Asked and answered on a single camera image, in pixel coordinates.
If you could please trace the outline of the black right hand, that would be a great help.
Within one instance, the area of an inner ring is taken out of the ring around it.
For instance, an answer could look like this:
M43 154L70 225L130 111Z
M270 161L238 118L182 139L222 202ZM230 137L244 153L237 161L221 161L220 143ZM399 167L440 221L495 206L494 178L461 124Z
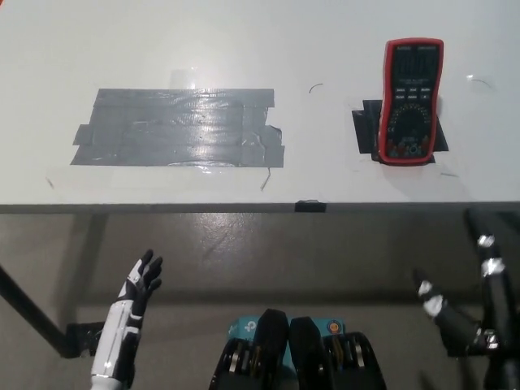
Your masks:
M463 218L479 260L483 321L478 323L451 305L431 279L415 269L413 281L418 299L441 333L457 347L480 355L513 357L519 351L518 315L500 246L481 213L468 209Z

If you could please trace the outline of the white and black left hand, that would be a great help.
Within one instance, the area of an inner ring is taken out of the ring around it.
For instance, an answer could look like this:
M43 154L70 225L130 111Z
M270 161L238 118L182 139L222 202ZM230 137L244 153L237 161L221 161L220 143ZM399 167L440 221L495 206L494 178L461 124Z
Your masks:
M132 386L135 359L149 299L160 287L163 259L147 250L128 273L110 306L91 369L91 389L122 390Z

